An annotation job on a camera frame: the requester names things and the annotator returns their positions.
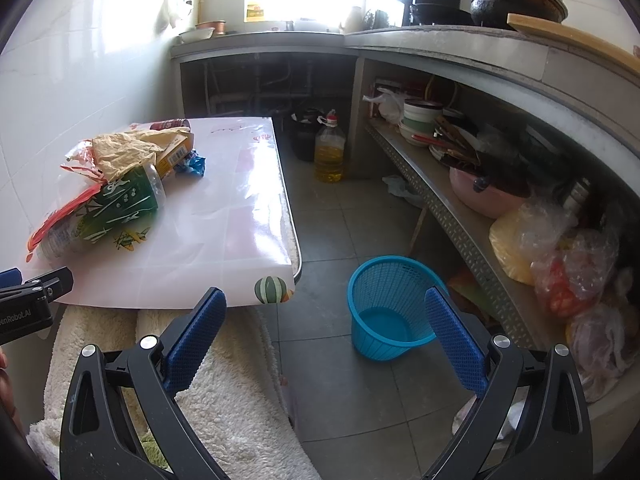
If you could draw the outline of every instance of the white tablecloth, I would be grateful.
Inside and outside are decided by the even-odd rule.
[[[271,120],[190,123],[205,175],[162,181],[166,206],[146,240],[133,242],[132,251],[104,240],[53,264],[34,257],[21,266],[25,279],[67,265],[74,288],[61,301],[101,307],[193,308],[210,286],[229,306],[258,304],[256,288],[264,296],[266,277],[282,295],[283,280],[290,296],[290,220]]]

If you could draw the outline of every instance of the wooden board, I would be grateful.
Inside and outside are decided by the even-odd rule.
[[[601,40],[588,32],[583,32],[582,30],[567,25],[561,25],[560,23],[550,22],[549,20],[541,20],[540,18],[523,16],[521,14],[509,14],[507,16],[507,23],[524,34],[540,36],[583,48],[588,52],[597,54],[626,68],[636,75],[640,75],[640,59],[628,53],[626,50],[609,43],[609,41]]]

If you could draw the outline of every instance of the plastic basket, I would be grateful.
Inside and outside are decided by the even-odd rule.
[[[433,285],[448,293],[429,267],[402,256],[380,256],[358,267],[347,288],[356,350],[388,361],[435,339],[424,306]]]

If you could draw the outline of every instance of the watermelon print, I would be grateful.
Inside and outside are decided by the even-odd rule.
[[[255,282],[255,297],[261,303],[282,303],[289,299],[287,284],[277,276],[266,276]]]

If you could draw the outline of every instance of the blue gripper pad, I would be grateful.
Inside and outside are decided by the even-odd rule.
[[[18,286],[22,284],[22,275],[18,269],[9,269],[0,272],[0,288]]]
[[[485,373],[485,357],[435,287],[424,295],[427,319],[444,348],[458,379],[467,390],[473,390],[481,399],[489,386]]]
[[[164,390],[174,396],[186,390],[225,320],[226,298],[216,290],[200,307],[164,360]]]

